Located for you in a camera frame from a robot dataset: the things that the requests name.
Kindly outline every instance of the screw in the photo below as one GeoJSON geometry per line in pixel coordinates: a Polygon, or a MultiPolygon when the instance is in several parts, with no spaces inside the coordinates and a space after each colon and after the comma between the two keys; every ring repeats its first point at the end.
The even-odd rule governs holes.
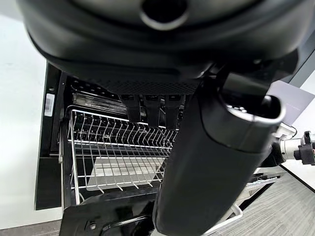
{"type": "Polygon", "coordinates": [[[91,230],[95,230],[96,229],[96,223],[95,222],[91,222],[90,229],[91,230]]]}

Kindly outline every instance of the wire rack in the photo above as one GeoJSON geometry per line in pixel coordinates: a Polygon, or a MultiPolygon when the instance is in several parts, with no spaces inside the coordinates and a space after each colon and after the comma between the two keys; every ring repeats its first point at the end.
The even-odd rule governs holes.
{"type": "Polygon", "coordinates": [[[76,203],[87,191],[159,186],[175,130],[72,110],[68,140],[72,146],[71,188],[76,203]]]}

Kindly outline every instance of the black plastic housing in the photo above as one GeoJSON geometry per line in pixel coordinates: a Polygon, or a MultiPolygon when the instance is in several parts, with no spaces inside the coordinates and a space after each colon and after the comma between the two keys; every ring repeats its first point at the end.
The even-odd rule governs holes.
{"type": "Polygon", "coordinates": [[[168,236],[200,236],[214,226],[268,156],[283,116],[279,107],[274,119],[249,122],[232,114],[217,91],[199,89],[167,160],[155,205],[156,229],[168,236]]]}

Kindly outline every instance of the dishwasher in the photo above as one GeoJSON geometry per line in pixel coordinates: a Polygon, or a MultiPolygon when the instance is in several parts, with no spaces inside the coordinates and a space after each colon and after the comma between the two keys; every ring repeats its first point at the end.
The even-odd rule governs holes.
{"type": "MultiPolygon", "coordinates": [[[[62,113],[56,136],[64,209],[60,235],[150,235],[154,201],[180,129],[185,100],[175,129],[152,128],[145,113],[141,113],[142,122],[129,122],[119,97],[97,85],[62,73],[60,86],[64,94],[56,97],[62,97],[63,104],[55,104],[62,113]]],[[[46,113],[52,108],[48,94],[46,113]]],[[[165,123],[164,109],[161,123],[165,123]]],[[[242,216],[233,205],[229,215],[204,236],[242,216]]]]}

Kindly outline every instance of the circular opening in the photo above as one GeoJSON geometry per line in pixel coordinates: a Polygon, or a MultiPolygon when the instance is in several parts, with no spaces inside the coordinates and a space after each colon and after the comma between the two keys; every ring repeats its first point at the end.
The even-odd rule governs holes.
{"type": "Polygon", "coordinates": [[[152,20],[169,23],[180,18],[187,10],[185,0],[145,0],[143,12],[152,20]]]}
{"type": "Polygon", "coordinates": [[[187,17],[186,0],[144,0],[140,17],[156,30],[172,30],[183,24],[187,17]]]}

